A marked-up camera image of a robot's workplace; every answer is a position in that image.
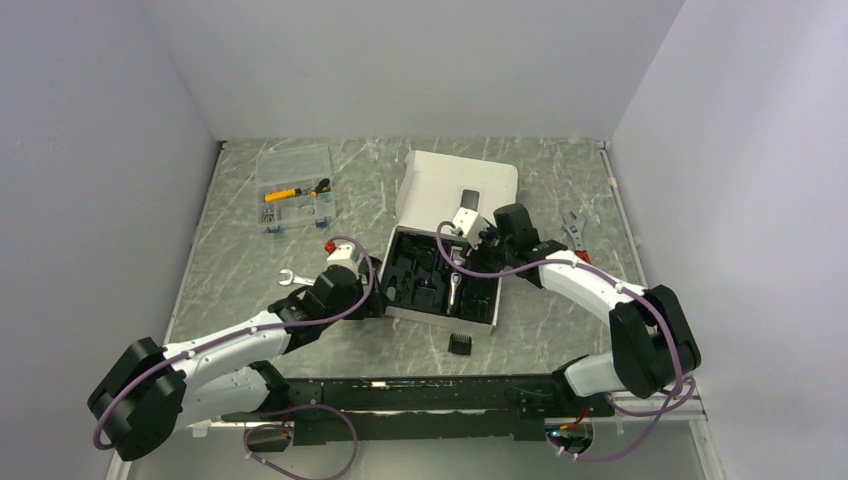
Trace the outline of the white hair clipper box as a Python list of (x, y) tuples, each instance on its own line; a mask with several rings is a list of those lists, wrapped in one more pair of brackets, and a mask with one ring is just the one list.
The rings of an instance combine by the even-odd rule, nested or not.
[(458, 272), (444, 261), (448, 253), (465, 268), (470, 245), (445, 228), (460, 207), (476, 210), (487, 221), (496, 208), (515, 201), (515, 166), (415, 150), (405, 158), (406, 171), (395, 203), (396, 224), (390, 235), (380, 283), (388, 298), (386, 315), (428, 323), (453, 332), (489, 335), (494, 331), (501, 298), (498, 279), (463, 275), (458, 312), (448, 315), (449, 277)]

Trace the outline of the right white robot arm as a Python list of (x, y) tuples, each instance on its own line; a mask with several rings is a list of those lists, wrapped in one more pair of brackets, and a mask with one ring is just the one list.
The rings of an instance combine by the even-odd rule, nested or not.
[(611, 350), (560, 367), (551, 388), (557, 411), (574, 415), (590, 396), (626, 391), (647, 398), (688, 379), (702, 357), (675, 292), (642, 287), (593, 266), (587, 255), (543, 241), (521, 204), (500, 207), (488, 221), (461, 208), (453, 231), (469, 241), (473, 271), (483, 277), (516, 275), (568, 298), (609, 328)]

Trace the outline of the black silver hair clipper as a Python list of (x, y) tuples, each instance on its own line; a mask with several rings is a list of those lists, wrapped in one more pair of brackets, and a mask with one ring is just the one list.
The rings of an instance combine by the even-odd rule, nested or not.
[(459, 272), (452, 272), (449, 277), (449, 290), (447, 297), (447, 309), (446, 313), (448, 315), (454, 315), (458, 312), (459, 305), (461, 302), (460, 293), (461, 286), (463, 281), (463, 275)]

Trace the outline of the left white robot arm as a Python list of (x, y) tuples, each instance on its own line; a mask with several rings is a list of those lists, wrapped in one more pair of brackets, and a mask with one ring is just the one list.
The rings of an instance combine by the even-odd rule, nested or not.
[(318, 340), (337, 321), (376, 318), (385, 308), (372, 270), (333, 265), (233, 327), (164, 346), (137, 340), (87, 400), (97, 420), (93, 443), (131, 461), (198, 422), (236, 413), (275, 419), (292, 400), (272, 359)]

